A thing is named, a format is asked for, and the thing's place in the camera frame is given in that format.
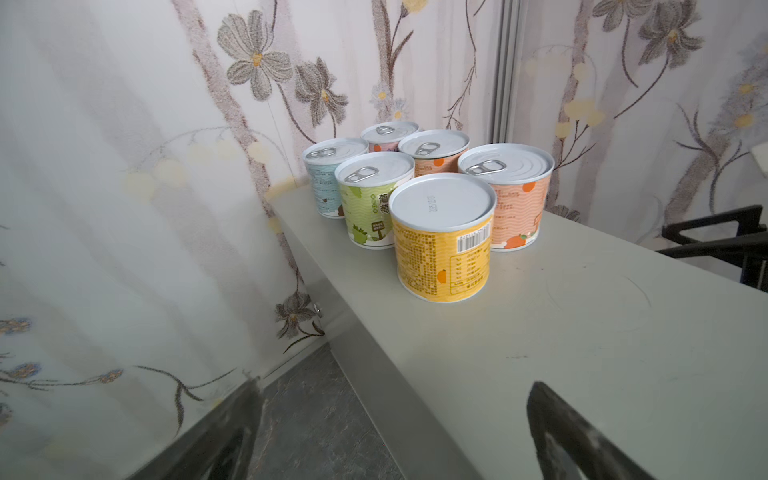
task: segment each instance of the blue can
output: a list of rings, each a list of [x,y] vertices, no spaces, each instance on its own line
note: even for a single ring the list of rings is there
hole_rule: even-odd
[[[367,153],[368,142],[362,138],[333,138],[314,144],[301,154],[310,174],[320,215],[344,218],[341,193],[333,172],[342,162]]]

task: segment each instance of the yellow label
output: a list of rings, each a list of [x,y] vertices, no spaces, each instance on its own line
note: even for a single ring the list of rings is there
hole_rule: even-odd
[[[458,302],[476,294],[488,281],[491,220],[458,232],[425,232],[393,217],[402,284],[431,302]]]

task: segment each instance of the pink can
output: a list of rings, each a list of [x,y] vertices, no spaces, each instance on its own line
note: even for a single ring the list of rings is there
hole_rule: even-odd
[[[463,154],[458,168],[496,191],[491,250],[510,252],[536,241],[554,170],[550,154],[521,144],[483,145]]]
[[[419,131],[412,121],[386,121],[363,130],[360,138],[368,142],[368,151],[398,151],[397,144]]]
[[[458,172],[458,157],[467,151],[469,137],[458,130],[427,130],[403,138],[398,150],[413,157],[416,176]]]

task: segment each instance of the white table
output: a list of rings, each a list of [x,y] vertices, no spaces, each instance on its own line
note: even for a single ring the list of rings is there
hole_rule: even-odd
[[[308,187],[274,207],[406,477],[540,478],[535,380],[656,478],[768,475],[765,293],[545,213],[530,247],[492,254],[480,293],[439,305],[400,285],[394,250],[321,217]]]

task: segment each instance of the green can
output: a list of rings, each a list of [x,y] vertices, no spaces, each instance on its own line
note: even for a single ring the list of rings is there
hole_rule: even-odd
[[[413,158],[399,152],[374,152],[336,168],[349,239],[372,250],[395,246],[389,195],[413,178]]]

